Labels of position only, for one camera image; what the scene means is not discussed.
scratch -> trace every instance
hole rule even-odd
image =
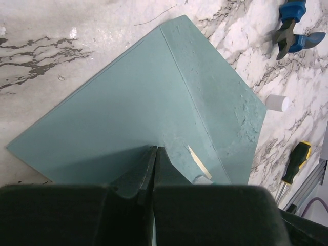
[[[162,14],[164,14],[165,12],[167,12],[167,11],[169,11],[170,9],[172,9],[172,8],[174,8],[175,6],[172,6],[171,8],[169,8],[169,9],[167,9],[167,10],[165,10],[164,12],[162,12],[160,15],[158,15],[157,17],[155,17],[155,18],[153,18],[153,19],[151,19],[150,21],[148,21],[148,22],[145,22],[145,23],[140,23],[140,24],[136,24],[136,25],[133,25],[134,27],[136,27],[136,26],[140,26],[140,25],[143,25],[143,24],[147,24],[147,23],[149,23],[149,22],[152,22],[153,20],[155,20],[155,19],[157,19],[157,18],[159,18]]]

blue pliers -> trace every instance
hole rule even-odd
[[[325,32],[314,32],[309,36],[294,34],[294,27],[306,12],[306,0],[288,0],[279,7],[282,26],[274,35],[274,42],[278,43],[279,54],[277,60],[287,53],[298,52],[318,45],[325,37]]]

marble countertop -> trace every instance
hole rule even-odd
[[[328,38],[276,61],[271,37],[283,2],[0,0],[0,185],[47,182],[5,146],[156,26],[186,14],[263,102],[269,94],[292,101],[267,112],[249,181],[275,195],[291,149],[311,142],[282,207],[318,163],[328,116]],[[306,7],[295,33],[328,32],[328,2]]]

screwdriver handle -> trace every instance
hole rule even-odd
[[[287,166],[287,170],[282,178],[282,181],[291,185],[296,174],[305,165],[310,153],[311,144],[309,142],[304,141],[298,143],[295,149],[291,152],[290,162]]]

purple cable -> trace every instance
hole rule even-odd
[[[319,201],[321,202],[321,204],[324,206],[324,208],[326,209],[327,213],[328,213],[328,205],[324,202],[324,200],[322,200],[320,197],[315,197],[313,199],[311,199],[311,201],[308,202],[308,204],[306,205],[301,217],[304,218],[304,216],[306,215],[306,213],[308,212],[310,206],[312,205],[312,203],[314,203],[315,201]]]

